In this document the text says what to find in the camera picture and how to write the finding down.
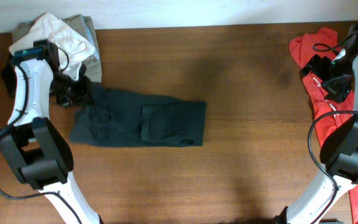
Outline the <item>red t-shirt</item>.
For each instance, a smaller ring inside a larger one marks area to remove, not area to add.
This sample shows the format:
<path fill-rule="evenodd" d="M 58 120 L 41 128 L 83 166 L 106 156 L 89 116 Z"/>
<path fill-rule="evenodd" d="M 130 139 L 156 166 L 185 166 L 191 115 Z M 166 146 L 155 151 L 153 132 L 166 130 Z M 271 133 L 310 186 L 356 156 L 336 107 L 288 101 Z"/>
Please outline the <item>red t-shirt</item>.
<path fill-rule="evenodd" d="M 338 42 L 338 34 L 335 30 L 327 27 L 321 28 L 314 34 L 304 34 L 289 43 L 289 51 L 295 62 L 304 68 L 314 55 L 334 59 L 334 52 L 319 52 L 313 50 L 314 44 L 322 43 L 334 47 Z M 328 94 L 322 87 L 322 79 L 314 73 L 308 73 L 301 79 L 313 105 L 313 118 L 316 119 L 322 114 L 336 110 L 351 110 L 354 104 L 354 93 L 350 92 L 347 99 L 342 103 L 326 100 Z M 340 125 L 347 121 L 349 114 L 331 115 L 319 121 L 315 127 L 319 145 L 322 146 L 326 138 Z M 358 223 L 358 185 L 349 193 L 351 203 L 352 222 Z"/>

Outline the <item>dark green t-shirt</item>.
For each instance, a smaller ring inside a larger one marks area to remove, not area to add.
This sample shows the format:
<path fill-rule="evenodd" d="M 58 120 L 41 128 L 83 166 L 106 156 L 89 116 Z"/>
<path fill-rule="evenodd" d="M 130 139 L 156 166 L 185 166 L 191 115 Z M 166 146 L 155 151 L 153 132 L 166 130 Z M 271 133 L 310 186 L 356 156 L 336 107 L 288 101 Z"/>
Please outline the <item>dark green t-shirt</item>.
<path fill-rule="evenodd" d="M 205 101 L 93 85 L 91 101 L 75 115 L 70 141 L 98 147 L 202 146 Z"/>

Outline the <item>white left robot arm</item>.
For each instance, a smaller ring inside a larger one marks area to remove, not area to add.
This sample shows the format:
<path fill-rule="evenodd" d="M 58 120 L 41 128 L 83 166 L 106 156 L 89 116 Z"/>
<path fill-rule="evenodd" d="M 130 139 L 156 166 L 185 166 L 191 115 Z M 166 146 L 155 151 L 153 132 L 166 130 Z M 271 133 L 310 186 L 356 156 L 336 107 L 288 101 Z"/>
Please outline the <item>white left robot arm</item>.
<path fill-rule="evenodd" d="M 49 119 L 49 94 L 83 93 L 78 82 L 45 59 L 11 60 L 17 78 L 14 109 L 0 131 L 0 151 L 16 179 L 46 197 L 65 223 L 102 223 L 73 174 L 71 149 Z"/>

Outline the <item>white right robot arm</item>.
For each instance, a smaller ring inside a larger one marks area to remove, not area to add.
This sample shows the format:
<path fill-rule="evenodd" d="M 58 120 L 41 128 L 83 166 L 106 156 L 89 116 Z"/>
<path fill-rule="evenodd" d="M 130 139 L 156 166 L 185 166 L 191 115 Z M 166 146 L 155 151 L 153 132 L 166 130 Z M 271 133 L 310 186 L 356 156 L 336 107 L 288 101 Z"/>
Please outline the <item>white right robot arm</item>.
<path fill-rule="evenodd" d="M 323 142 L 313 162 L 319 169 L 304 194 L 277 215 L 274 223 L 318 223 L 346 192 L 358 185 L 358 47 L 348 47 L 330 60 L 315 55 L 301 74 L 315 73 L 328 99 L 343 102 L 355 91 L 354 104 L 341 111 L 350 118 Z"/>

